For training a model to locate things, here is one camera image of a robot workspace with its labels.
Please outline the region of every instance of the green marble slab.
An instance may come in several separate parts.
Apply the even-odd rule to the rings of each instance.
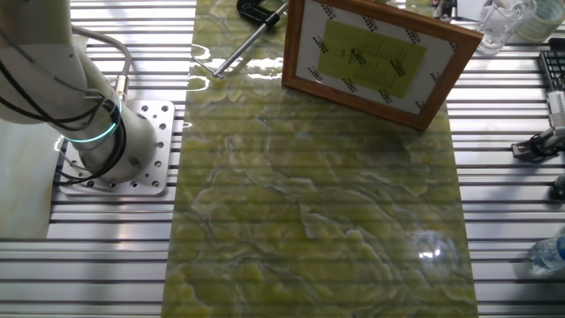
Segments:
[[[418,133],[281,87],[285,27],[191,69],[162,317],[477,317],[445,107]],[[255,28],[199,0],[193,55]]]

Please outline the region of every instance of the mounting plate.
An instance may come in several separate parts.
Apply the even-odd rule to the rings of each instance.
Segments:
[[[143,115],[155,128],[157,145],[151,163],[133,180],[110,185],[100,179],[79,185],[60,185],[62,193],[69,196],[88,197],[136,197],[163,196],[167,192],[167,176],[169,170],[170,144],[175,121],[175,105],[163,101],[128,101],[128,107]],[[80,163],[79,152],[69,142],[66,150],[71,162]],[[87,171],[77,169],[73,164],[63,163],[63,172],[75,177],[85,178]]]

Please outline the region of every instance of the picture frame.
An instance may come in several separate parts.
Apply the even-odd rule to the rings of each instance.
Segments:
[[[425,131],[482,34],[370,0],[292,0],[282,84]]]

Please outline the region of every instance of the bolt hole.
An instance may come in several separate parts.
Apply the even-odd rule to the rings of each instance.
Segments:
[[[128,158],[128,161],[133,168],[141,169],[141,162],[138,158],[131,156]]]

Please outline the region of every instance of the clamp handle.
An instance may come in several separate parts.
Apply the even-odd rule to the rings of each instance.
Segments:
[[[275,11],[260,6],[263,0],[237,0],[237,11],[244,18],[273,27],[281,17]]]

